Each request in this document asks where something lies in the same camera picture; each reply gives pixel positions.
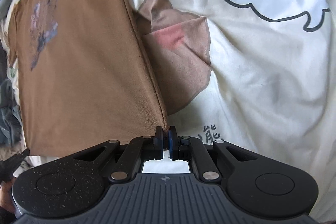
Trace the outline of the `person's left hand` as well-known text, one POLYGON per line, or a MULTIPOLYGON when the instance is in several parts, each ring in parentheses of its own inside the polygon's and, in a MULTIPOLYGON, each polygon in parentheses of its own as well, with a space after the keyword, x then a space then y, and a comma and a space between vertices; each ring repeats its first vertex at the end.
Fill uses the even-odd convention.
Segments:
POLYGON ((15 183, 17 178, 13 177, 9 182, 3 182, 1 184, 1 192, 0 192, 0 206, 10 213, 15 213, 15 206, 13 204, 11 188, 15 183))

